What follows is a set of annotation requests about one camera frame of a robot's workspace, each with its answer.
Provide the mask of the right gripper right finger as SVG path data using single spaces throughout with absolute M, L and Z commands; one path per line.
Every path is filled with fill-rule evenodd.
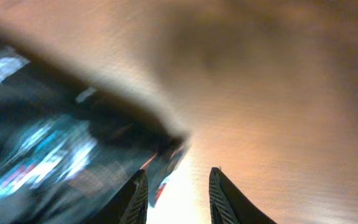
M 217 167 L 209 175 L 209 204 L 212 224 L 276 224 Z

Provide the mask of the black orange patterned jersey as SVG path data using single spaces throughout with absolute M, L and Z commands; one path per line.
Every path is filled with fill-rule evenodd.
M 0 45 L 0 223 L 85 223 L 141 169 L 156 204 L 184 139 L 98 98 Z

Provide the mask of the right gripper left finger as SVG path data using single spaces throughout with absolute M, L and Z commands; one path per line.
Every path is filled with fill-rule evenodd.
M 117 194 L 86 224 L 146 224 L 148 180 L 145 170 L 138 170 Z

